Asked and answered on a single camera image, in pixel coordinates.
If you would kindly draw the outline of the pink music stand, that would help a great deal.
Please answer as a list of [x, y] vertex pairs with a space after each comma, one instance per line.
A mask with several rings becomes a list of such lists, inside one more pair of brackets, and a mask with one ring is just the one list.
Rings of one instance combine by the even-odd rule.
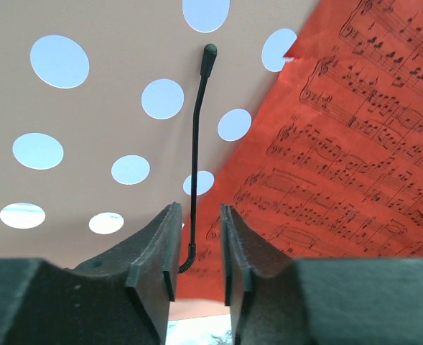
[[239, 143], [232, 109], [256, 115], [277, 80], [261, 53], [300, 32], [315, 1], [232, 1], [200, 33], [180, 1], [0, 1], [0, 258], [73, 268], [178, 202], [191, 172], [203, 48], [218, 48], [200, 115], [201, 170]]

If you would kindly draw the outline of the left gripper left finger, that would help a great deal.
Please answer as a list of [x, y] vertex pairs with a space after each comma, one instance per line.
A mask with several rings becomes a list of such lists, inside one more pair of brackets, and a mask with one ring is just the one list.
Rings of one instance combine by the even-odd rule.
[[181, 238], [182, 208], [172, 203], [73, 269], [0, 259], [0, 344], [163, 344]]

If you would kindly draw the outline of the red sheet music page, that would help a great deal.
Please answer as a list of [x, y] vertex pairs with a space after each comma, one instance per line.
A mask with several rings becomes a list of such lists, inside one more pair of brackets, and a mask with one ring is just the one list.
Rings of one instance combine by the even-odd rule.
[[222, 300], [220, 206], [291, 257], [423, 257], [423, 1], [320, 1], [197, 208], [179, 298]]

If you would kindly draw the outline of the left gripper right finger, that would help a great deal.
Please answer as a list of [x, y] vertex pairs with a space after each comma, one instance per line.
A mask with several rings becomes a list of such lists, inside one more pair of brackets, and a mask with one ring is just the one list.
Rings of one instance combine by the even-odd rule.
[[423, 258], [288, 257], [221, 206], [235, 344], [423, 344]]

